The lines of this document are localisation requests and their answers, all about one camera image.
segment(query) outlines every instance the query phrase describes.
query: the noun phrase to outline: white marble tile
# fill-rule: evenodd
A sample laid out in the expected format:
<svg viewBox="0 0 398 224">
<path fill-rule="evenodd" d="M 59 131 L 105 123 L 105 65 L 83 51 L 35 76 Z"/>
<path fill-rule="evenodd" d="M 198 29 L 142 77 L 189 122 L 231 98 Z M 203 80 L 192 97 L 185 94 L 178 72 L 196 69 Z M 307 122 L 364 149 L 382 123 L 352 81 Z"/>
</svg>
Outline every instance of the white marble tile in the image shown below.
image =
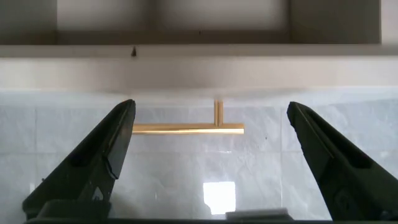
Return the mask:
<svg viewBox="0 0 398 224">
<path fill-rule="evenodd" d="M 364 152 L 398 151 L 398 100 L 312 108 Z M 282 150 L 301 151 L 286 112 L 282 112 Z"/>
<path fill-rule="evenodd" d="M 282 153 L 282 206 L 295 220 L 330 220 L 318 185 L 301 152 Z"/>
<path fill-rule="evenodd" d="M 336 110 L 340 119 L 330 122 L 364 152 L 398 151 L 398 100 L 336 105 Z M 322 108 L 319 114 L 328 113 Z"/>
<path fill-rule="evenodd" d="M 112 202 L 117 217 L 130 218 L 217 218 L 231 209 L 280 207 L 280 153 L 130 152 Z"/>
<path fill-rule="evenodd" d="M 36 187 L 47 178 L 51 172 L 66 158 L 68 154 L 62 153 L 37 153 L 35 161 L 37 166 Z"/>
<path fill-rule="evenodd" d="M 0 152 L 35 152 L 35 109 L 0 106 Z"/>
<path fill-rule="evenodd" d="M 24 223 L 22 202 L 35 185 L 35 157 L 28 154 L 0 154 L 0 222 Z"/>
<path fill-rule="evenodd" d="M 109 112 L 101 108 L 37 108 L 37 152 L 71 152 Z"/>
<path fill-rule="evenodd" d="M 200 156 L 200 176 L 203 183 L 234 183 L 236 210 L 282 206 L 279 152 L 205 153 Z"/>
<path fill-rule="evenodd" d="M 197 162 L 189 154 L 128 153 L 111 201 L 117 217 L 191 218 L 193 194 L 201 192 Z"/>
</svg>

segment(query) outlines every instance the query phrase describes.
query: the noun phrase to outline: gray veined marble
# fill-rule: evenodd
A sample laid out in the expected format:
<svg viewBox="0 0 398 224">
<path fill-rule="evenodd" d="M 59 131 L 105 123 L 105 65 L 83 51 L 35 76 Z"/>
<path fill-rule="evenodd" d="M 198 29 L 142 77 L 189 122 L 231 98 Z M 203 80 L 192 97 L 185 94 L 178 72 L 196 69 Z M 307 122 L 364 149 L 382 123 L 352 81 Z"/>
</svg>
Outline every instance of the gray veined marble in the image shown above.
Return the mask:
<svg viewBox="0 0 398 224">
<path fill-rule="evenodd" d="M 35 109 L 0 107 L 0 152 L 35 152 Z"/>
<path fill-rule="evenodd" d="M 312 107 L 398 177 L 398 100 Z M 2 223 L 24 221 L 21 203 L 111 108 L 0 106 Z M 117 217 L 223 218 L 286 207 L 297 220 L 330 214 L 285 108 L 225 107 L 245 135 L 133 136 L 112 202 Z M 136 123 L 210 123 L 213 108 L 137 106 Z"/>
<path fill-rule="evenodd" d="M 34 154 L 0 155 L 0 222 L 24 223 L 22 201 L 35 187 Z"/>
<path fill-rule="evenodd" d="M 101 108 L 37 108 L 37 152 L 71 152 L 109 112 Z"/>
<path fill-rule="evenodd" d="M 318 185 L 301 152 L 282 153 L 282 206 L 296 220 L 330 220 Z"/>
<path fill-rule="evenodd" d="M 280 153 L 129 153 L 112 201 L 118 217 L 130 218 L 280 207 Z"/>
</svg>

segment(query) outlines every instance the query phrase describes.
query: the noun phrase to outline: brass rod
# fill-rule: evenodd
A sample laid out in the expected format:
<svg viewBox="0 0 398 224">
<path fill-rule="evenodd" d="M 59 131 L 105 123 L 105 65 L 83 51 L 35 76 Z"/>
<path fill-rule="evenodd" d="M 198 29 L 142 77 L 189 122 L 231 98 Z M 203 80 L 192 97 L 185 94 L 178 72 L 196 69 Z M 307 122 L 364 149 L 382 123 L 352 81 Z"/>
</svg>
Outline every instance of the brass rod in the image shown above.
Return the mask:
<svg viewBox="0 0 398 224">
<path fill-rule="evenodd" d="M 218 100 L 214 101 L 214 125 L 218 126 L 218 114 L 220 113 L 220 111 L 218 110 Z"/>
<path fill-rule="evenodd" d="M 214 124 L 134 124 L 133 134 L 244 134 L 241 123 L 223 123 L 223 102 L 214 101 Z"/>
<path fill-rule="evenodd" d="M 224 104 L 222 101 L 217 103 L 218 107 L 218 123 L 217 126 L 222 126 L 224 123 Z"/>
</svg>

